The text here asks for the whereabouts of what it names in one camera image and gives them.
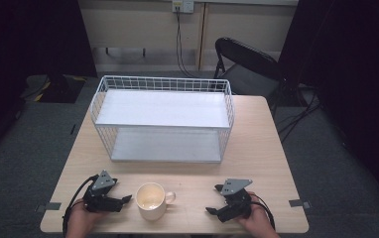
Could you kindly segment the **person's left hand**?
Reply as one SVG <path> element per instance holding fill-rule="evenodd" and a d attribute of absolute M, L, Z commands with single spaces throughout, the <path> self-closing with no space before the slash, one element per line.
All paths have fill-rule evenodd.
<path fill-rule="evenodd" d="M 105 216 L 100 212 L 89 212 L 82 199 L 77 200 L 70 212 L 65 238 L 86 238 L 94 225 Z"/>

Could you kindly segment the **white wall socket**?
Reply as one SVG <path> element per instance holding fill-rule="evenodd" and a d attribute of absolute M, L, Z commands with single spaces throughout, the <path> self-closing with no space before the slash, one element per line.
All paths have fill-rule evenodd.
<path fill-rule="evenodd" d="M 194 12 L 193 0 L 173 0 L 172 11 L 174 13 L 192 14 Z"/>

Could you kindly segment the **black stand base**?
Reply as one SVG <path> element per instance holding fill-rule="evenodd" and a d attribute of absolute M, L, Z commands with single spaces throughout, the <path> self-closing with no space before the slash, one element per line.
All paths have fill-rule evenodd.
<path fill-rule="evenodd" d="M 85 83 L 86 79 L 81 76 L 49 74 L 35 100 L 45 103 L 74 103 Z"/>

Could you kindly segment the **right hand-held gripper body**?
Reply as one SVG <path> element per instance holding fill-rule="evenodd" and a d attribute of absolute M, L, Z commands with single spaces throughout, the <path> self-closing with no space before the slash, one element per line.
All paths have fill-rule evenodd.
<path fill-rule="evenodd" d="M 249 216 L 251 213 L 251 196 L 245 189 L 252 183 L 251 179 L 228 178 L 219 193 L 225 198 L 226 205 L 221 214 L 216 216 L 221 222 L 229 221 L 238 216 Z"/>

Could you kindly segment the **black curtain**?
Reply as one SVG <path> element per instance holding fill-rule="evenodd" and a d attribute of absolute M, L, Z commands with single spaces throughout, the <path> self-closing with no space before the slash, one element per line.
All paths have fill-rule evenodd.
<path fill-rule="evenodd" d="M 316 88 L 379 183 L 379 0 L 298 0 L 279 64 L 290 87 Z"/>
<path fill-rule="evenodd" d="M 31 75 L 96 77 L 78 0 L 0 0 L 0 137 Z"/>

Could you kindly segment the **grey tape strip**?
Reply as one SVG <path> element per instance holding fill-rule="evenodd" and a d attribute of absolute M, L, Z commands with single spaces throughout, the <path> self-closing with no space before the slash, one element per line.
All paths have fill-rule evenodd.
<path fill-rule="evenodd" d="M 61 208 L 60 202 L 47 202 L 45 204 L 40 204 L 36 207 L 35 211 L 40 213 L 45 213 L 47 210 L 59 210 Z"/>
<path fill-rule="evenodd" d="M 292 199 L 289 201 L 291 207 L 302 207 L 303 209 L 310 209 L 312 207 L 308 200 Z"/>

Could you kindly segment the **person's right hand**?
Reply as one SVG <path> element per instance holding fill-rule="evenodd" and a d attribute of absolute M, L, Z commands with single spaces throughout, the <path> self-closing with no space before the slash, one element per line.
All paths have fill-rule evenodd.
<path fill-rule="evenodd" d="M 244 218 L 239 216 L 236 221 L 247 230 L 254 238 L 280 238 L 279 234 L 272 227 L 266 210 L 259 205 L 260 199 L 255 192 L 249 191 L 253 204 L 251 214 Z"/>

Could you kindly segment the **black folding chair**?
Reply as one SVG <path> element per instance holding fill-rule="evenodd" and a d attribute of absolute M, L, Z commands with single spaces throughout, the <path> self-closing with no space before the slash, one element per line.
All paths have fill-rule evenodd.
<path fill-rule="evenodd" d="M 285 80 L 272 57 L 227 37 L 215 42 L 215 50 L 214 77 L 227 79 L 233 94 L 263 96 L 269 103 L 277 100 Z"/>

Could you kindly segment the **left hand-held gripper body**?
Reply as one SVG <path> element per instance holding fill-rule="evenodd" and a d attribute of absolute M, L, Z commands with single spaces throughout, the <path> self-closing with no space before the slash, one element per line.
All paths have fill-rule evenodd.
<path fill-rule="evenodd" d="M 123 206 L 121 199 L 108 196 L 112 187 L 112 177 L 103 170 L 86 189 L 83 200 L 85 208 L 90 212 L 120 212 Z"/>

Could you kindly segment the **cream ceramic cup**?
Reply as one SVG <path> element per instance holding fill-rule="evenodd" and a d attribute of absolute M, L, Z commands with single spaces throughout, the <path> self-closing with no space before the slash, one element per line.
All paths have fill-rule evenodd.
<path fill-rule="evenodd" d="M 167 210 L 167 206 L 176 199 L 174 191 L 165 191 L 156 182 L 142 184 L 136 192 L 136 203 L 141 216 L 149 221 L 160 219 Z"/>

